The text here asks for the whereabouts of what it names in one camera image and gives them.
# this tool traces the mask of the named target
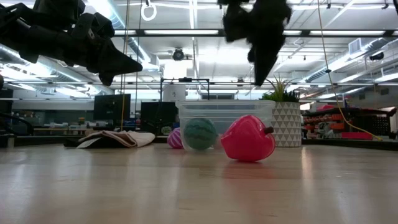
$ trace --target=computer monitor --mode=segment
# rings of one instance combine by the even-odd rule
[[[177,122],[178,108],[175,102],[141,103],[141,130],[155,135],[167,135],[166,127],[172,129]]]
[[[94,98],[94,119],[120,121],[130,119],[131,95],[104,95]]]

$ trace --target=folded cloth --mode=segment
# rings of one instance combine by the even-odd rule
[[[88,147],[142,147],[155,139],[152,133],[137,133],[135,131],[100,131],[79,139],[78,149]]]

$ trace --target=beige towel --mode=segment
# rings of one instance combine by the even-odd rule
[[[87,148],[101,138],[113,138],[124,146],[133,148],[142,147],[151,143],[155,139],[155,135],[152,133],[137,133],[135,131],[100,131],[79,139],[81,144],[77,148]]]

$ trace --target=wooden table surface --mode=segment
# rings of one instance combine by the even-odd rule
[[[277,149],[260,163],[222,151],[0,149],[0,223],[376,224],[398,220],[398,153]]]

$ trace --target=toy watermelon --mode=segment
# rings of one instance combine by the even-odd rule
[[[185,125],[184,140],[192,149],[208,149],[217,137],[216,128],[209,119],[193,118]]]

